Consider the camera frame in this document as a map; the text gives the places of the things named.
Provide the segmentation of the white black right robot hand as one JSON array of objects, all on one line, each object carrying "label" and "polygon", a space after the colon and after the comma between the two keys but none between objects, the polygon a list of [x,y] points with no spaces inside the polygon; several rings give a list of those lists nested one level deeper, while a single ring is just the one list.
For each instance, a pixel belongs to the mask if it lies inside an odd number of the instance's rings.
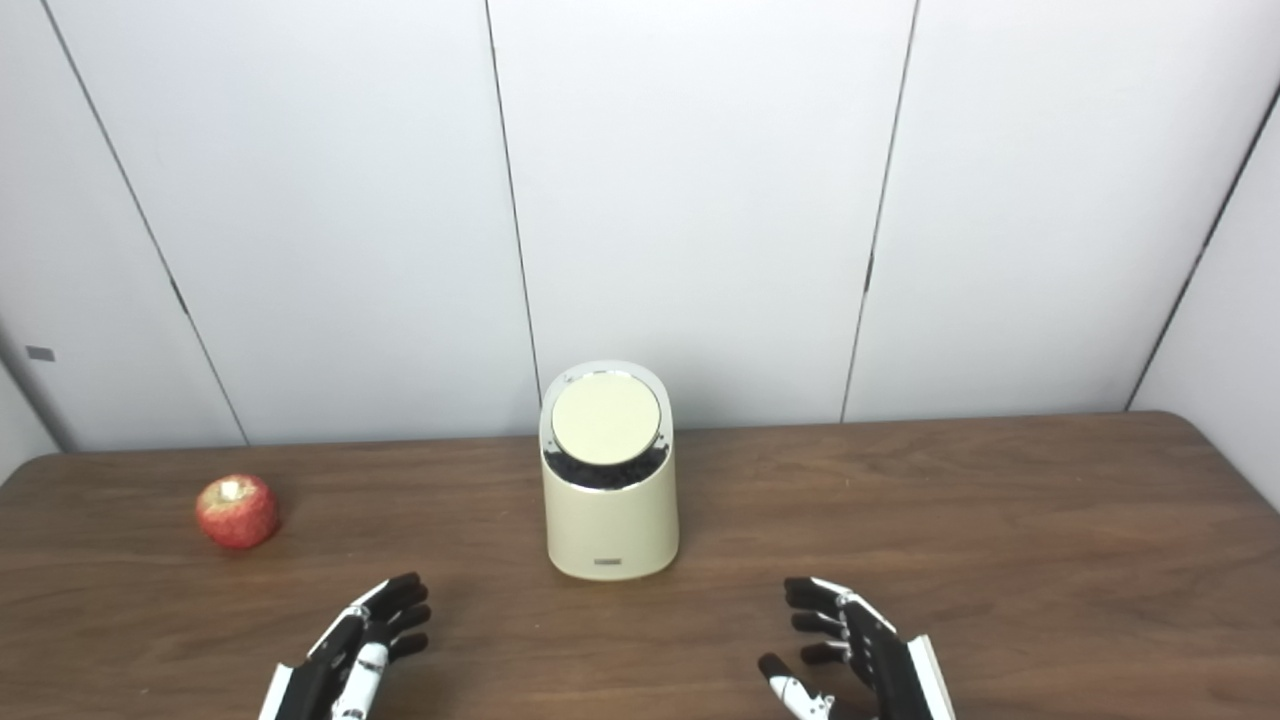
[{"label": "white black right robot hand", "polygon": [[850,587],[818,577],[783,579],[791,626],[826,639],[801,648],[806,665],[842,664],[874,696],[876,719],[954,719],[947,683],[928,635],[905,641]]}]

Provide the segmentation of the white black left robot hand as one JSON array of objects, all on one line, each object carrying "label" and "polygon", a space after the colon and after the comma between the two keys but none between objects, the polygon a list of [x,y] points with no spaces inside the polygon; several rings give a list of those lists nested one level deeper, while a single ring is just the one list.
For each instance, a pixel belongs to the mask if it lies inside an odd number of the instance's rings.
[{"label": "white black left robot hand", "polygon": [[387,670],[429,646],[428,588],[389,578],[342,609],[297,666],[278,664],[260,719],[367,719]]}]

